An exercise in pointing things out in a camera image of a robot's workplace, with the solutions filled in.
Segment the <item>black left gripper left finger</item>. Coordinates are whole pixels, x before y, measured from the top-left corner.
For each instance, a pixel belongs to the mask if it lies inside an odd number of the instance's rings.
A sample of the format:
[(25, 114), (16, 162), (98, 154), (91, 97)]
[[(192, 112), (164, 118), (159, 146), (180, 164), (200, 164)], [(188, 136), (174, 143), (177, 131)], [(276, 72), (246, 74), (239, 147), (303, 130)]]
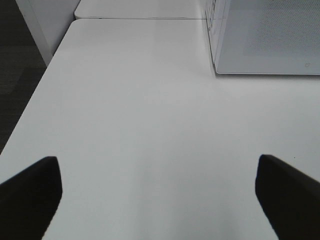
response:
[(0, 238), (40, 240), (63, 195), (57, 157), (47, 156), (0, 185)]

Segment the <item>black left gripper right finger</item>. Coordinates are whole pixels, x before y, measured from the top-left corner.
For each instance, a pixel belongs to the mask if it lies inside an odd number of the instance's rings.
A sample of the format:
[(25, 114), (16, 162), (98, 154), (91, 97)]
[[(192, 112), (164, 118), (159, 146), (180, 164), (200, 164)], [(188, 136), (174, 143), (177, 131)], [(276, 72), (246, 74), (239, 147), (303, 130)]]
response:
[(280, 240), (320, 238), (320, 183), (269, 154), (258, 160), (255, 195)]

